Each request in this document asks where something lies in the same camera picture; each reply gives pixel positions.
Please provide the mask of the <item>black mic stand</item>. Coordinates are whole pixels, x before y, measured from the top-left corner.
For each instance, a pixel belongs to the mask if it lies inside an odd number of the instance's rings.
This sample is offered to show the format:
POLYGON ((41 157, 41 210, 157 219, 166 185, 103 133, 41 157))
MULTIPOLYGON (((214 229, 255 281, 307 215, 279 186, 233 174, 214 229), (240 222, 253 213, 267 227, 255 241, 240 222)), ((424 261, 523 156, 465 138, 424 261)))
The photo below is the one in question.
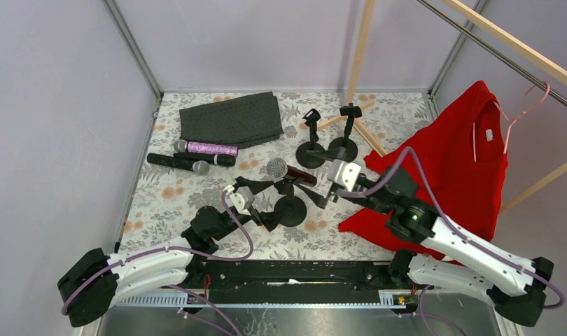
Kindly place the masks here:
POLYGON ((274 212, 279 215, 279 224, 293 228, 300 225, 307 217, 307 206, 295 195, 291 180, 281 179, 274 184, 281 198, 274 205, 274 212))
POLYGON ((304 125, 309 128, 309 140, 297 147, 295 152, 296 161, 304 168, 315 169, 322 166, 325 162, 323 158, 313 156, 309 151, 323 151, 324 148, 318 143, 317 124, 321 119, 320 113, 312 108, 303 117, 304 125))
POLYGON ((348 103, 346 106, 341 107, 339 112, 341 116, 346 117, 344 136, 333 139, 328 145, 328 150, 331 151, 343 148, 344 161, 352 162, 357 158, 358 147, 356 143, 350 139, 350 135, 354 127, 354 121, 362 116, 362 111, 359 106, 355 106, 353 103, 348 103))

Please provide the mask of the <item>black microphone silver grille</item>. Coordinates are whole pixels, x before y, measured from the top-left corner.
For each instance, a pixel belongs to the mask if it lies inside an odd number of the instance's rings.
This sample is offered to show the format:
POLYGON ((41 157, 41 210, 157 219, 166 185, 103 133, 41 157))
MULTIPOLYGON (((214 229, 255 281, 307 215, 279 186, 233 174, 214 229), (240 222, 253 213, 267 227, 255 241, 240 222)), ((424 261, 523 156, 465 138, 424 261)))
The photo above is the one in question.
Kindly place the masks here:
POLYGON ((276 179, 287 179, 301 185, 314 187, 318 179, 305 171, 288 165, 284 159, 276 157, 271 159, 266 165, 267 173, 276 179))

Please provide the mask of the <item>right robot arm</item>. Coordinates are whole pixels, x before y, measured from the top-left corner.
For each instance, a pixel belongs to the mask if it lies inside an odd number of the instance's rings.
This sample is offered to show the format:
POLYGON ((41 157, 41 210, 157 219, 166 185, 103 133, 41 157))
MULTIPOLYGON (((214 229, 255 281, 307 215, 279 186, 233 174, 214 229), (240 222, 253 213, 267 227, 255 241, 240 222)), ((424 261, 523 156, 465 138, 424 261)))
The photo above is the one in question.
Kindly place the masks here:
POLYGON ((523 258, 494 246, 448 217, 433 198, 417 198, 419 184, 401 166, 406 147, 377 181, 368 180, 358 164, 343 161, 341 150, 310 150, 308 155, 332 163, 327 179, 329 197, 341 197, 380 214, 390 214, 385 226, 404 242, 449 256, 443 262, 409 249, 400 249, 388 266, 399 286, 431 285, 476 298, 513 323, 533 327, 544 309, 545 289, 551 286, 554 264, 523 258))

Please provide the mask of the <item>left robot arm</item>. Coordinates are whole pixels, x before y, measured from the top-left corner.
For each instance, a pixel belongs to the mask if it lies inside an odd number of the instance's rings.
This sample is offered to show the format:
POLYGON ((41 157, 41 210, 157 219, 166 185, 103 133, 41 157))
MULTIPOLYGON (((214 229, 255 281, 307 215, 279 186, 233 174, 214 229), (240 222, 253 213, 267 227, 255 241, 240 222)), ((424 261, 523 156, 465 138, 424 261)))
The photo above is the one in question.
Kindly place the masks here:
POLYGON ((244 224, 249 221, 264 225, 273 219, 273 213, 258 212, 253 201, 274 184, 239 176, 221 194, 223 212, 213 206, 200 208, 189 228, 169 241, 131 253, 88 251, 57 282, 62 315, 75 328, 85 326, 121 300, 182 283, 191 273, 191 263, 217 259, 219 240, 235 230, 247 235, 244 224))

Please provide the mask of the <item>black microphone on table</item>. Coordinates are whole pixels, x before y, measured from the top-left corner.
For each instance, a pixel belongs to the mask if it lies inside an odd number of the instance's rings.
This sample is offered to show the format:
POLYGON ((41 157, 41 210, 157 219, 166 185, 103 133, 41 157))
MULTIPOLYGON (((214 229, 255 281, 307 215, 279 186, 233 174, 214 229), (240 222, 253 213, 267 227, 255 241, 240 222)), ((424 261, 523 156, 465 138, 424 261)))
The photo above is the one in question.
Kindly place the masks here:
POLYGON ((186 158, 170 157, 167 155, 161 155, 156 153, 147 154, 146 160, 148 163, 154 165, 160 165, 175 169, 182 169, 189 172, 195 172, 196 174, 199 175, 206 175, 210 170, 209 163, 202 160, 191 160, 186 158))

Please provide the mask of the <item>dark grey perforated felt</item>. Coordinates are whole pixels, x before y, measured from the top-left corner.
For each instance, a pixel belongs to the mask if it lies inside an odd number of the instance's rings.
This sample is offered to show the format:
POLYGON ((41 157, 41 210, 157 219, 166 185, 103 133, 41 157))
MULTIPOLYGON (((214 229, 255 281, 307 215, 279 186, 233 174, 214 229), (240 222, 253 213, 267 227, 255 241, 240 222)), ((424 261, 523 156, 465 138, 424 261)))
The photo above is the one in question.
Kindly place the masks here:
POLYGON ((240 149, 278 139, 283 133, 277 97, 261 92, 179 111, 180 139, 240 149))

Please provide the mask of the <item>purple glitter microphone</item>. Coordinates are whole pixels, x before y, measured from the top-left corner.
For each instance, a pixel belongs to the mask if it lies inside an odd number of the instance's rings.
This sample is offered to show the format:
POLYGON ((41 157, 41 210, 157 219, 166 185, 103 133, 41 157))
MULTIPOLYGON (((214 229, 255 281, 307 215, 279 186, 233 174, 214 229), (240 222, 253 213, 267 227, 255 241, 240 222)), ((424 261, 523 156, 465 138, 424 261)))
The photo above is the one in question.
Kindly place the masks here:
POLYGON ((174 142, 174 150, 178 153, 201 153, 201 154, 224 154, 233 157, 238 156, 238 147, 215 143, 204 143, 197 141, 186 141, 179 139, 174 142))

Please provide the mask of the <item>red t-shirt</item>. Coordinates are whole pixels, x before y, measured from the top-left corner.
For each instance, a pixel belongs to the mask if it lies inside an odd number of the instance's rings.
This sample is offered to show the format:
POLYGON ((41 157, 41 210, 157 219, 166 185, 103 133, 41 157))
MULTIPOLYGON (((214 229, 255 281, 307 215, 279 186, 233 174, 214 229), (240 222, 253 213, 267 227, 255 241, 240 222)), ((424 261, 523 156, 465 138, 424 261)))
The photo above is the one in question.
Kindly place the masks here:
MULTIPOLYGON (((385 156, 373 150, 365 156, 365 166, 383 173, 404 147, 412 147, 442 210, 457 224, 490 242, 508 167, 497 102, 487 84, 479 80, 398 149, 385 156)), ((361 209, 340 223, 339 231, 352 232, 390 251, 409 249, 438 260, 444 258, 444 254, 394 236, 384 225, 390 215, 361 209)))

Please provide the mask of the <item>pink clothes hanger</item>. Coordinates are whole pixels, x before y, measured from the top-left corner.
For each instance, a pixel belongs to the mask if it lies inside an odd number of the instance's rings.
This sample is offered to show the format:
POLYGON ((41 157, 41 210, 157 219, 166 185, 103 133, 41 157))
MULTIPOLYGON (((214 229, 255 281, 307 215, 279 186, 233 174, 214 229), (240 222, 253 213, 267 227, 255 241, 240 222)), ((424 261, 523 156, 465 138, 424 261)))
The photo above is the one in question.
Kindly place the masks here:
MULTIPOLYGON (((545 93, 542 96, 542 98, 538 102, 536 102, 534 105, 532 105, 531 107, 520 112, 515 117, 509 118, 508 115, 501 108, 500 104, 497 101, 494 102, 494 105, 500 111, 500 114, 508 122, 506 138, 503 142, 504 143, 504 147, 503 147, 503 154, 504 155, 508 152, 508 145, 509 145, 509 142, 510 142, 510 134, 511 134, 511 130, 512 130, 512 127, 514 126, 514 124, 519 119, 523 118, 528 112, 537 109, 546 100, 549 93, 552 91, 551 85, 547 81, 544 81, 543 83, 546 85, 546 90, 545 90, 545 93)), ((472 124, 472 157, 473 157, 473 160, 475 162, 477 162, 477 137, 476 137, 476 123, 475 122, 472 124)))

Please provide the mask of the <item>metal hanging rod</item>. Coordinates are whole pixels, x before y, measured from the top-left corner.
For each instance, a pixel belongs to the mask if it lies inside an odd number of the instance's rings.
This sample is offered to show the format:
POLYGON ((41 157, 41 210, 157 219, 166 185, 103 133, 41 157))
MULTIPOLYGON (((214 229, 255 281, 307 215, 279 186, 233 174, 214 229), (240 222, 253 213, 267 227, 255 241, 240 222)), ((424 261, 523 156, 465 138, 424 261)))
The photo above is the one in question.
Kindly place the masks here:
MULTIPOLYGON (((512 61, 509 57, 506 57, 503 53, 499 52, 497 49, 495 49, 493 46, 488 44, 486 41, 483 41, 480 37, 472 33, 470 29, 465 28, 462 24, 450 18, 447 14, 440 11, 438 8, 436 8, 428 1, 417 1, 417 2, 422 4, 426 9, 430 10, 432 13, 436 14, 439 18, 443 19, 446 23, 448 23, 450 26, 452 26, 457 31, 459 31, 461 35, 473 41, 479 47, 481 47, 489 54, 494 56, 496 59, 500 60, 503 64, 505 64, 513 71, 515 71, 521 77, 525 78, 528 82, 534 84, 538 88, 547 92, 547 84, 544 84, 541 80, 539 80, 539 78, 529 73, 527 70, 519 66, 516 62, 512 61)), ((564 96, 553 90, 550 90, 548 95, 567 108, 567 98, 565 98, 564 96)))

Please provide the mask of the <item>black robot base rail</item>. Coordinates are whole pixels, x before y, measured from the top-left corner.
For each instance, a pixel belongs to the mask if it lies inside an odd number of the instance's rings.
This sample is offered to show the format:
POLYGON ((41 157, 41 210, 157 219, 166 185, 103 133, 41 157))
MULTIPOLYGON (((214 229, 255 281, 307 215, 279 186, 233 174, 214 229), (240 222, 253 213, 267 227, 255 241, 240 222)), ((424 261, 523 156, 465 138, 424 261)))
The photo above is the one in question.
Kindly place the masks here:
POLYGON ((178 287, 199 290, 214 304, 375 304, 379 294, 416 287, 391 276, 388 262, 209 260, 187 268, 178 287))

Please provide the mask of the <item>wooden clothes rack frame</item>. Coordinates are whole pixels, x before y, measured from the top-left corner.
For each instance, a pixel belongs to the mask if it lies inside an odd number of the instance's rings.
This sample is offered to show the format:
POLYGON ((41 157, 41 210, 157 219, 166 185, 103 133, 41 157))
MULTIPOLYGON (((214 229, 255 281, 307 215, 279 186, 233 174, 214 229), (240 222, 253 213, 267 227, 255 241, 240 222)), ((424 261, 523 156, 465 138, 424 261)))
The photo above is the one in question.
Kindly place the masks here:
MULTIPOLYGON (((471 8, 567 70, 567 1, 470 1, 471 8)), ((531 83, 415 1, 377 1, 361 90, 427 89, 437 110, 483 80, 509 115, 540 97, 531 83)), ((503 201, 567 207, 567 107, 549 97, 512 128, 503 201)))

